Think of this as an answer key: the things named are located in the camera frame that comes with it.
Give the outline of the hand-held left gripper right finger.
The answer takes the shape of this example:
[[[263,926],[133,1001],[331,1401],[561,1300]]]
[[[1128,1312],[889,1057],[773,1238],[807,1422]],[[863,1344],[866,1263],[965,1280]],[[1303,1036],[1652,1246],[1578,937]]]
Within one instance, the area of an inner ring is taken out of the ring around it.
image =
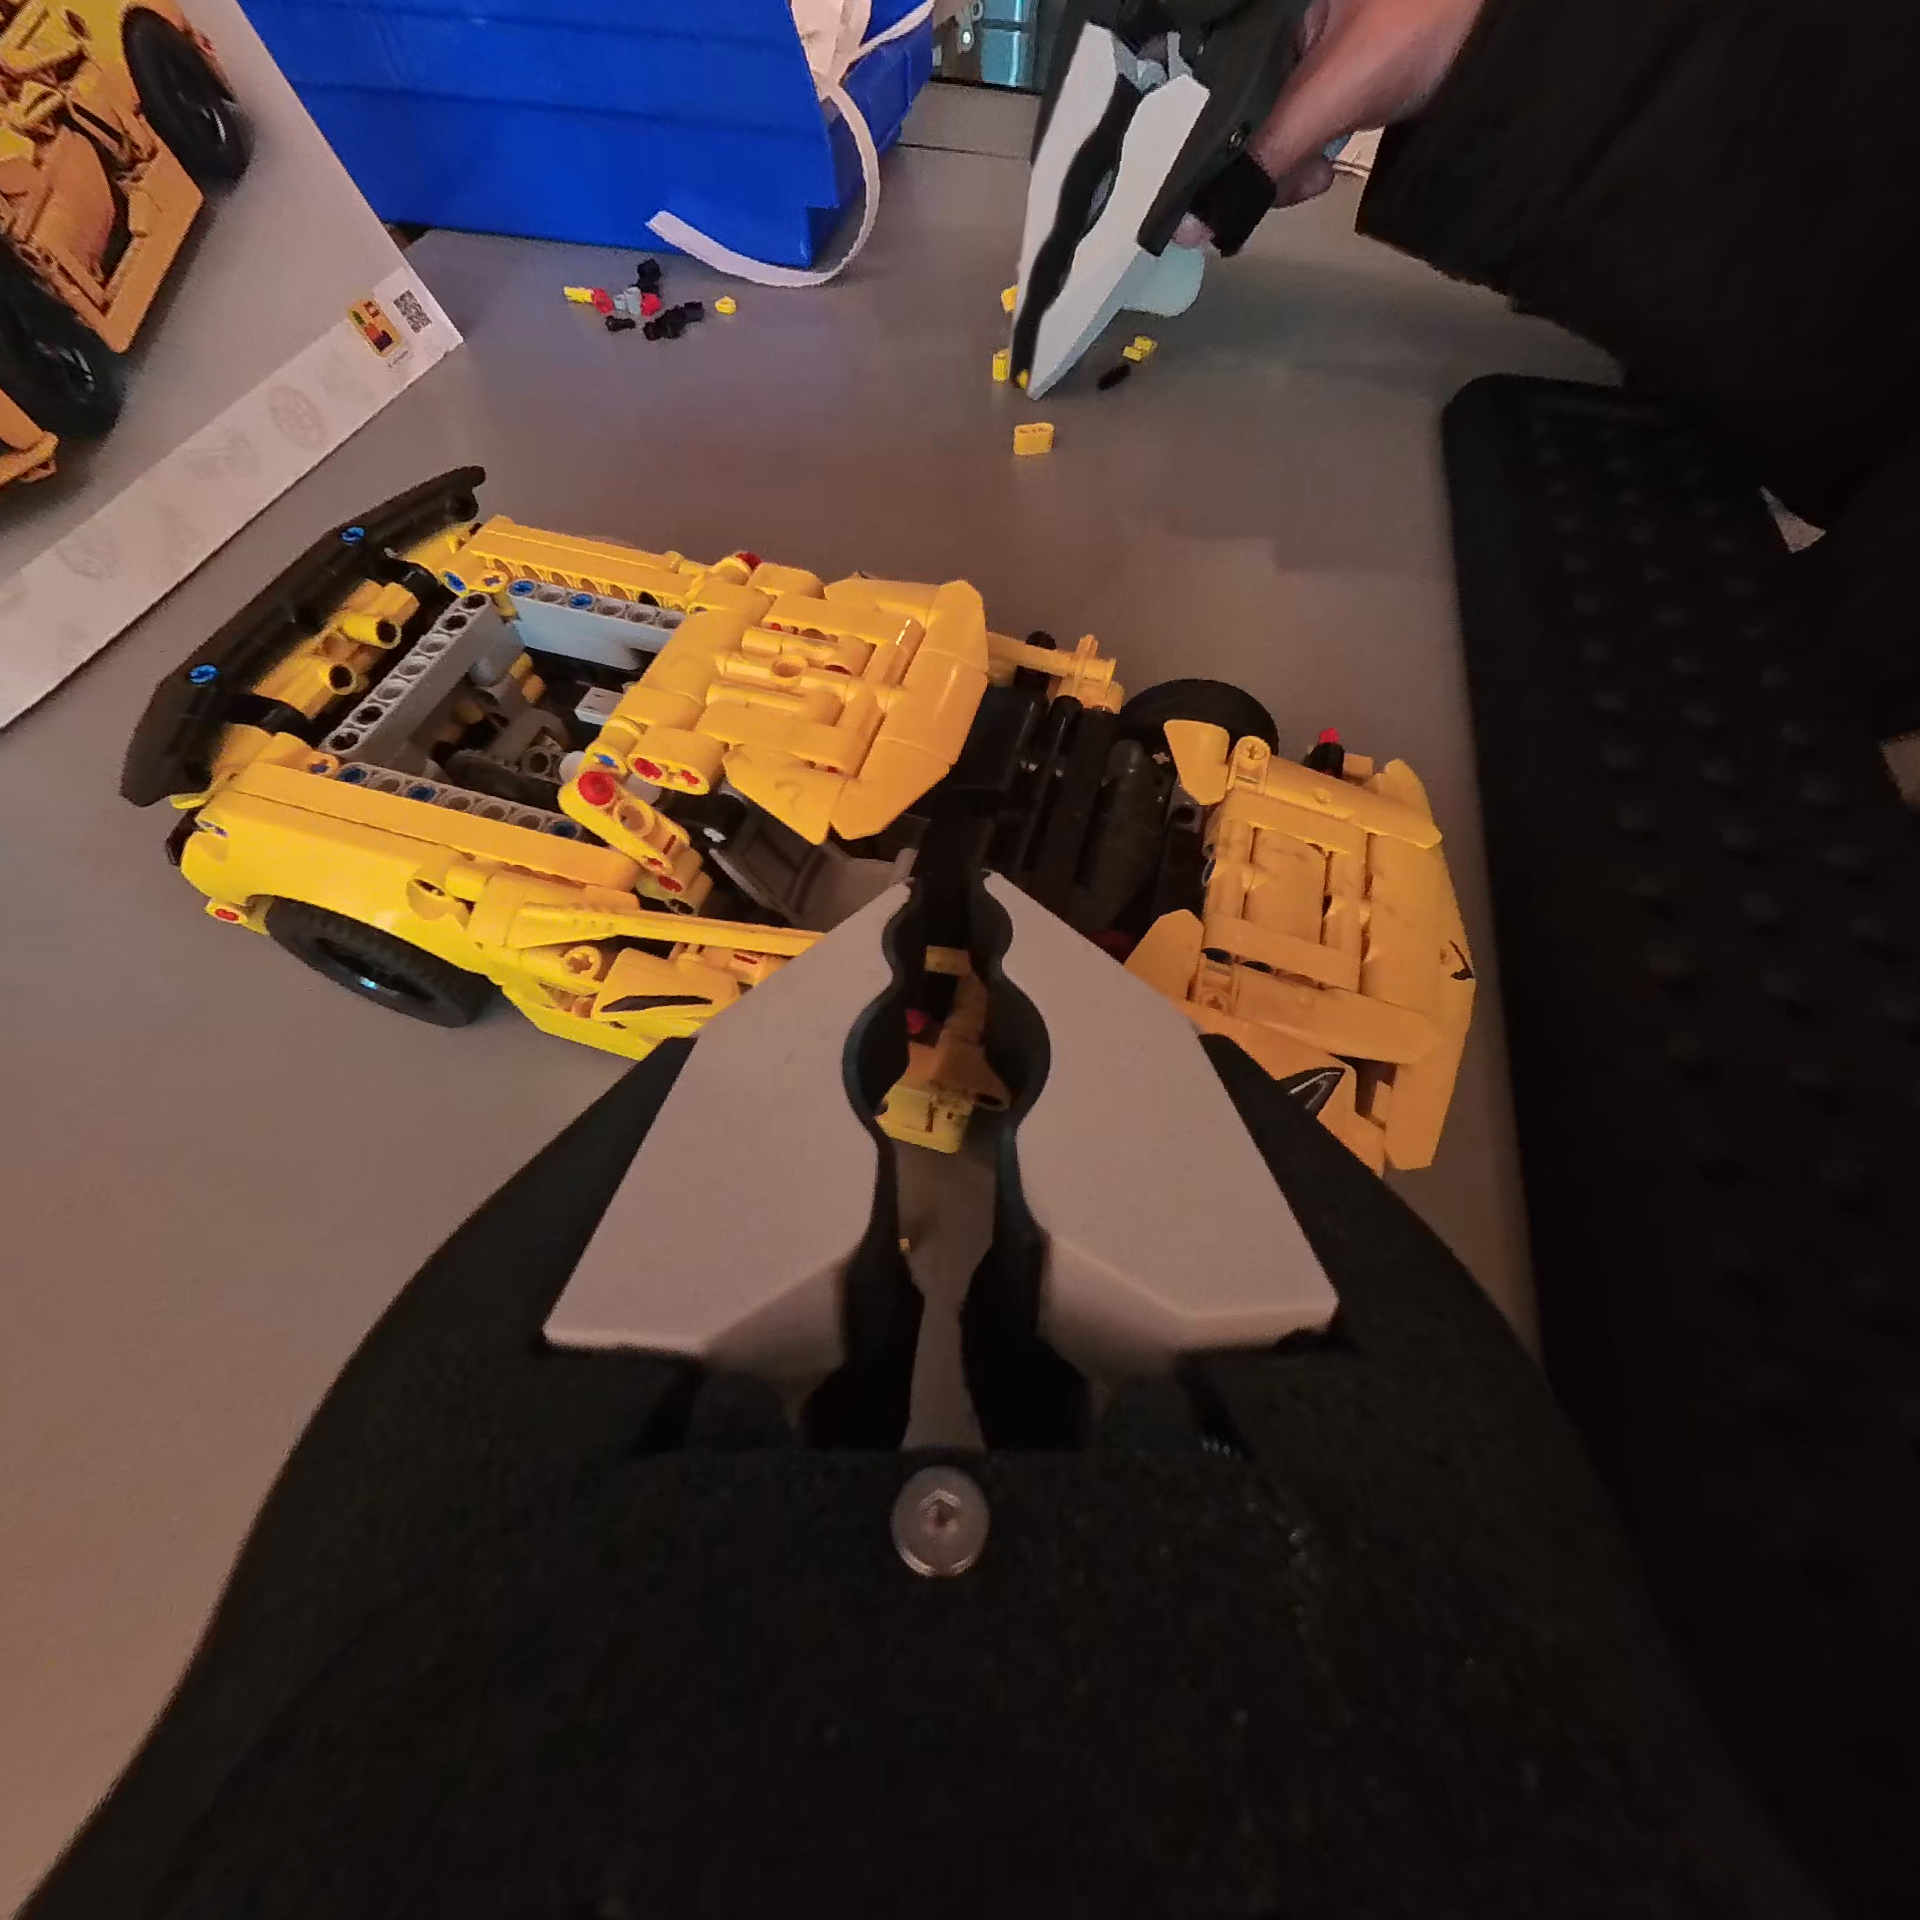
[[[1319,1336],[1338,1288],[1188,1015],[1000,876],[969,892],[1010,1092],[965,1297],[991,1448],[1076,1448],[1099,1397]]]

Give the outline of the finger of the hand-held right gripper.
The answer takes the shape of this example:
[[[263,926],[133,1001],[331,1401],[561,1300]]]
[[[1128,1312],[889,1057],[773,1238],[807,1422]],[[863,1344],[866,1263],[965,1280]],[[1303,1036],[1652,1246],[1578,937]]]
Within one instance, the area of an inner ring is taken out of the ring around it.
[[[1133,246],[1130,270],[1116,289],[1119,302],[1112,321],[1123,312],[1171,320],[1197,299],[1205,259],[1169,237],[1153,241],[1143,237],[1143,230],[1156,216],[1154,206],[1188,132],[1196,131],[1205,102],[1208,91],[1194,77],[1141,88],[1141,105],[1121,151],[1121,174],[1106,214],[1119,237]]]
[[[1136,60],[1097,16],[1063,24],[1031,153],[1010,321],[1023,392],[1052,392],[1106,329],[1133,246],[1109,222],[1141,105]]]

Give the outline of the person's right hand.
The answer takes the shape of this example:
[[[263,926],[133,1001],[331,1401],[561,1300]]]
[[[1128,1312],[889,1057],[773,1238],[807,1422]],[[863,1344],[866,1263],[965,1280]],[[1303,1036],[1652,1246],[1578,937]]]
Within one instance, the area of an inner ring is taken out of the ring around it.
[[[1483,1],[1312,1],[1277,100],[1245,142],[1275,206],[1329,192],[1338,142],[1419,116],[1483,12]]]

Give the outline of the person's right forearm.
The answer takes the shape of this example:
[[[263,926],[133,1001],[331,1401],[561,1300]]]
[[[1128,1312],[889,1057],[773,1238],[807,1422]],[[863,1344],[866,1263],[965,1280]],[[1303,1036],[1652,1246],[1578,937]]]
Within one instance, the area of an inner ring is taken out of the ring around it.
[[[1356,225],[1684,401],[1800,518],[1916,438],[1917,5],[1485,5]]]

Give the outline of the toy car picture box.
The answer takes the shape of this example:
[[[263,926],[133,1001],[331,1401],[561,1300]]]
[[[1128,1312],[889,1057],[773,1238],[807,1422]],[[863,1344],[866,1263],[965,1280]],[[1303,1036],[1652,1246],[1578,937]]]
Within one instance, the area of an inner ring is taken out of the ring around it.
[[[459,342],[240,5],[5,5],[5,724]]]

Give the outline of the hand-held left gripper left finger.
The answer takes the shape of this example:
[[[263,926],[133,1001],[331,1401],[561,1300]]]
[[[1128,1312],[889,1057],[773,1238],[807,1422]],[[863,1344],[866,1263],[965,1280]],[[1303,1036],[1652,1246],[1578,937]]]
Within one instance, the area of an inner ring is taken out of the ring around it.
[[[685,1047],[549,1345],[754,1377],[818,1447],[906,1439],[923,1300],[877,1109],[906,1068],[915,907],[893,881]]]

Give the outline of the yellow brick toy car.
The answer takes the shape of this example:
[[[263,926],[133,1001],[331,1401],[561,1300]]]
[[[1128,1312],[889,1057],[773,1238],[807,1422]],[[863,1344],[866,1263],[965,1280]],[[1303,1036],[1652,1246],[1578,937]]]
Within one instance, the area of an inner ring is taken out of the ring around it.
[[[1285,750],[1218,679],[1128,692],[967,580],[828,580],[482,513],[444,470],[314,541],[162,676],[121,797],[210,919],[463,1028],[641,1061],[927,880],[893,1140],[1008,1107],[965,958],[1001,876],[1303,1085],[1367,1168],[1442,1140],[1477,971],[1404,759]]]

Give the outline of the pile of small brick pieces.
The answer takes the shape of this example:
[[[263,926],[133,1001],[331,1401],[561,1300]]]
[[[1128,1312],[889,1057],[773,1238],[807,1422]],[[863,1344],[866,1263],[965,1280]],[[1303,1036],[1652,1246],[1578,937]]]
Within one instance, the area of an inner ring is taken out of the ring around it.
[[[711,317],[730,320],[736,312],[732,294],[711,302],[669,299],[666,267],[652,253],[639,255],[632,277],[620,285],[570,280],[561,293],[570,305],[594,312],[607,334],[634,334],[647,342],[679,340]]]

